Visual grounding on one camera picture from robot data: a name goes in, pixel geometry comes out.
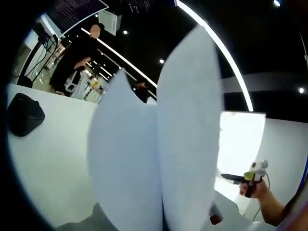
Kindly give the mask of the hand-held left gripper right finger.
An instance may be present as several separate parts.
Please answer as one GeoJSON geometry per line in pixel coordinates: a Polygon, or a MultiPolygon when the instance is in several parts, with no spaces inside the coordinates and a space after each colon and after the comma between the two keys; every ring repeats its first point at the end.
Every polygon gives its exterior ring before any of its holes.
{"type": "Polygon", "coordinates": [[[205,223],[204,231],[253,231],[254,225],[243,217],[238,206],[219,192],[215,192],[205,223]]]}

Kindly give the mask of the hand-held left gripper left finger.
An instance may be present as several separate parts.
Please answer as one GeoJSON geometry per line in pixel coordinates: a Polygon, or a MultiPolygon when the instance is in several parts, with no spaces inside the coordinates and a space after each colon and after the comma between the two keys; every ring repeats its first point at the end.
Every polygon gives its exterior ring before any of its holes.
{"type": "Polygon", "coordinates": [[[99,203],[93,206],[92,214],[79,222],[68,222],[55,228],[56,231],[106,231],[107,220],[99,203]]]}

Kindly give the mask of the person's right hand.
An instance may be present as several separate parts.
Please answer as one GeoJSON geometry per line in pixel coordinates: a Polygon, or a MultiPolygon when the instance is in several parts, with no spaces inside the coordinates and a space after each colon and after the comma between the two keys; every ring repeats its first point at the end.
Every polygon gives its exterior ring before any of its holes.
{"type": "Polygon", "coordinates": [[[268,187],[264,181],[257,183],[254,187],[251,187],[246,183],[241,183],[239,190],[241,196],[259,199],[267,192],[268,187]]]}

